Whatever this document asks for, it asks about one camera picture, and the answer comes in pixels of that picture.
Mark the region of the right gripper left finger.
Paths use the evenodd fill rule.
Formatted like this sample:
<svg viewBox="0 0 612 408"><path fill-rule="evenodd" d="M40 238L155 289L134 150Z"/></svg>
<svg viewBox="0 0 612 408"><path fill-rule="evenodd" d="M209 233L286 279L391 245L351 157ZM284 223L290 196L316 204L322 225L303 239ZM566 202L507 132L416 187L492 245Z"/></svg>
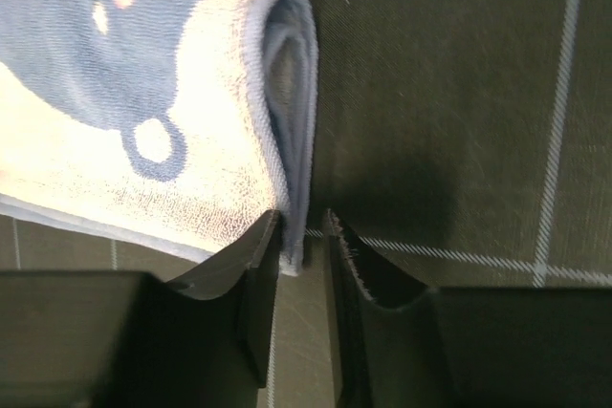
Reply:
<svg viewBox="0 0 612 408"><path fill-rule="evenodd" d="M182 275L5 271L5 407L253 407L267 380L282 217Z"/></svg>

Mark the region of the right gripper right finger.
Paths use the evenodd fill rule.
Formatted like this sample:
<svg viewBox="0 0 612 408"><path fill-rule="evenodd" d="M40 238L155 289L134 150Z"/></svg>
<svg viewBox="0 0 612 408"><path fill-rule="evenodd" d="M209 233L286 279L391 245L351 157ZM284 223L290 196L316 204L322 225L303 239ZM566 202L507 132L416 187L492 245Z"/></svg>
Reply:
<svg viewBox="0 0 612 408"><path fill-rule="evenodd" d="M607 407L608 288L431 287L323 219L339 407Z"/></svg>

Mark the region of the blue bear towel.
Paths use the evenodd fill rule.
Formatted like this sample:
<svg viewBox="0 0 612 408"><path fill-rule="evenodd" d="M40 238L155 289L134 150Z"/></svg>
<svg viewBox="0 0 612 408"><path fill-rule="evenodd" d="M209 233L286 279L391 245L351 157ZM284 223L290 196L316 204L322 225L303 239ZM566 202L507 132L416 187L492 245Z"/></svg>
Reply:
<svg viewBox="0 0 612 408"><path fill-rule="evenodd" d="M260 215L300 272L309 0L1 0L1 211L202 262Z"/></svg>

